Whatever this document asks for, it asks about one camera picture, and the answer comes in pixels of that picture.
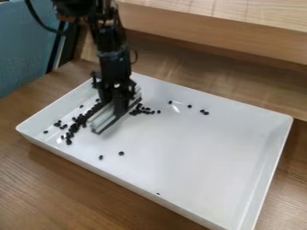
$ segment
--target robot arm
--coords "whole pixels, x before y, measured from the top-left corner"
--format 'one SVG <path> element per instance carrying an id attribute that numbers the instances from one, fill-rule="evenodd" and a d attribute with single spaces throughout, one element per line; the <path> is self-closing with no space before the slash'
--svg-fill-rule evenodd
<path id="1" fill-rule="evenodd" d="M 35 11 L 33 13 L 30 0 L 25 1 L 39 24 L 49 31 L 56 31 L 45 26 Z M 125 115 L 130 107 L 141 101 L 140 93 L 136 93 L 136 83 L 130 79 L 130 51 L 118 8 L 114 0 L 51 1 L 57 18 L 65 21 L 79 21 L 83 18 L 92 31 L 101 66 L 99 73 L 92 74 L 93 86 L 98 90 L 102 108 L 112 104 L 114 117 L 102 130 L 96 130 L 101 133 Z"/>

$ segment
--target small black pellet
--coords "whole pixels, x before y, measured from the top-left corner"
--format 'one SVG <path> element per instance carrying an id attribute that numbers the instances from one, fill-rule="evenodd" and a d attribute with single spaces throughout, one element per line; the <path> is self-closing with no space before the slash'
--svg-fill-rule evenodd
<path id="1" fill-rule="evenodd" d="M 67 143 L 67 145 L 68 145 L 68 146 L 70 146 L 70 145 L 72 145 L 72 144 L 73 144 L 73 142 L 72 142 L 72 140 L 71 140 L 71 139 L 67 139 L 67 140 L 66 140 L 66 143 Z"/>

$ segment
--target wooden table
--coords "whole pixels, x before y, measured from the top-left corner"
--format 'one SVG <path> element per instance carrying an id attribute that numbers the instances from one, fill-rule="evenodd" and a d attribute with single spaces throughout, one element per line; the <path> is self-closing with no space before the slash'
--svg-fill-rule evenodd
<path id="1" fill-rule="evenodd" d="M 14 130 L 97 68 L 73 61 L 0 99 L 0 229 L 205 229 L 32 145 Z M 168 80 L 187 82 L 180 75 Z M 257 229 L 307 229 L 306 140 L 307 123 L 296 120 Z"/>

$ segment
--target blue wall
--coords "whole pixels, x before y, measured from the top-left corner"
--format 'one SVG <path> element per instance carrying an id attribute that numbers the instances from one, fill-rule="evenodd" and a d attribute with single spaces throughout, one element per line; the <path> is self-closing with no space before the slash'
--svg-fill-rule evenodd
<path id="1" fill-rule="evenodd" d="M 57 28 L 50 0 L 31 0 L 41 20 Z M 0 4 L 0 98 L 45 74 L 55 34 L 42 29 L 23 0 Z"/>

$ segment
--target black cable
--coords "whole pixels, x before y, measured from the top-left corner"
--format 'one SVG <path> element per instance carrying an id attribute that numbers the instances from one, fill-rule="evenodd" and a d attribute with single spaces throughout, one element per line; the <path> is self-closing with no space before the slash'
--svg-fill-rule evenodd
<path id="1" fill-rule="evenodd" d="M 137 60 L 138 60 L 138 52 L 137 52 L 136 49 L 132 49 L 132 50 L 135 51 L 135 60 L 133 62 L 130 62 L 130 64 L 134 65 L 137 62 Z"/>
<path id="2" fill-rule="evenodd" d="M 34 8 L 33 8 L 33 5 L 32 5 L 32 3 L 31 3 L 31 0 L 24 0 L 24 2 L 25 2 L 25 4 L 27 5 L 27 7 L 28 7 L 28 9 L 29 9 L 29 11 L 30 11 L 32 17 L 35 19 L 35 21 L 36 21 L 42 28 L 44 28 L 44 29 L 47 30 L 47 31 L 50 31 L 50 32 L 54 32 L 54 33 L 60 34 L 60 35 L 62 35 L 62 36 L 65 36 L 65 35 L 66 35 L 66 32 L 69 30 L 69 28 L 66 29 L 65 31 L 58 31 L 58 30 L 56 30 L 56 29 L 53 29 L 53 28 L 48 27 L 47 25 L 45 25 L 45 24 L 40 20 L 39 16 L 36 14 L 36 12 L 35 12 L 35 10 L 34 10 Z"/>

